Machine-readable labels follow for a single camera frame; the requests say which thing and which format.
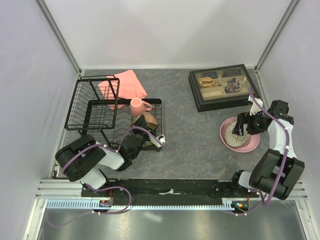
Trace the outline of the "speckled ceramic plate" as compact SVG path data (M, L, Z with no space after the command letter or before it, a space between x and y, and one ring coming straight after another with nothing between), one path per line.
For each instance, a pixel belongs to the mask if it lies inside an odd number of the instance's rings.
M240 148L250 139L250 135L245 132L242 136L233 133L237 121L234 120L229 124L225 131L225 142L232 148Z

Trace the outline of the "brown floral bowl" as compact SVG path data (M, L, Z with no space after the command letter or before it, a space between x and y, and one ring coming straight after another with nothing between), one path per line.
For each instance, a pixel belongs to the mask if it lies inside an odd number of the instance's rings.
M152 115L151 113L149 112L143 112L141 113L145 116L145 119L149 125L149 127L152 129L152 130L156 130L158 128L158 122L157 122L157 119L154 115Z

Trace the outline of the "pink plate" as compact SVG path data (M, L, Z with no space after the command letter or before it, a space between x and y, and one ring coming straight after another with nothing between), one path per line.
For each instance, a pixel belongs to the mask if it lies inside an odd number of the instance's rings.
M227 130L228 126L233 121L236 121L236 120L237 120L236 117L231 117L231 118L226 119L221 124L220 129L219 129L220 138L221 138L222 142L224 143L224 145L226 147L228 147L230 150L237 152L237 153L249 153L249 152L253 151L254 149L256 149L256 147L260 143L260 136L258 134L251 135L250 138L240 147L231 147L226 142L226 138L225 138L226 130Z

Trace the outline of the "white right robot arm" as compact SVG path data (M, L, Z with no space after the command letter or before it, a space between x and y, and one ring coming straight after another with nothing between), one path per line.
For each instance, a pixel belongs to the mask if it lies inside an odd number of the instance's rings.
M293 150L292 131L294 118L289 115L289 104L274 100L268 110L261 109L261 103L253 100L256 112L247 111L237 115L232 133L237 137L245 134L269 134L269 148L252 172L236 172L229 184L229 191L235 197L247 190L255 189L271 198L286 200L305 169Z

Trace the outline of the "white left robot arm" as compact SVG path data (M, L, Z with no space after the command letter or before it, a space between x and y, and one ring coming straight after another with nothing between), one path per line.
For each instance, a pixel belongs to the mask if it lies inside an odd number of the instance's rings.
M109 193L110 185L100 166L118 172L126 170L150 140L150 134L147 119L140 114L124 134L117 149L101 144L92 135L85 134L59 149L55 160L70 182L81 181L99 197L104 197Z

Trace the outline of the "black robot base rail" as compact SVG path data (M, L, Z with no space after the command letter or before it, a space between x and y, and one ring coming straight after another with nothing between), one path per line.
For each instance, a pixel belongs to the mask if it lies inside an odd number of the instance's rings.
M132 206L221 205L223 198L246 199L248 190L231 180L216 179L121 179L111 178L102 186L124 187Z

